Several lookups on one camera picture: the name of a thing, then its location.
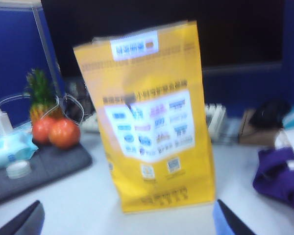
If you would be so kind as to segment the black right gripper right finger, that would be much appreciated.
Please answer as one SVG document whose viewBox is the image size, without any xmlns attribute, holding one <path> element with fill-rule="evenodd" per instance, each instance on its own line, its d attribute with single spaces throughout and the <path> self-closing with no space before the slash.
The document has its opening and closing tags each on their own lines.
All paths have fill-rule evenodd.
<svg viewBox="0 0 294 235">
<path fill-rule="evenodd" d="M 222 200 L 214 204 L 213 219 L 217 235 L 255 235 Z"/>
</svg>

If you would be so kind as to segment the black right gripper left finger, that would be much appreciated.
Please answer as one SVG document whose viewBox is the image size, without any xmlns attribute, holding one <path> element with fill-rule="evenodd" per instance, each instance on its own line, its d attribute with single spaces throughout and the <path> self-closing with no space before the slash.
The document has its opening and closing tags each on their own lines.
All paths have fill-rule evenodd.
<svg viewBox="0 0 294 235">
<path fill-rule="evenodd" d="M 0 228 L 0 235 L 40 235 L 45 221 L 43 204 L 36 200 Z"/>
</svg>

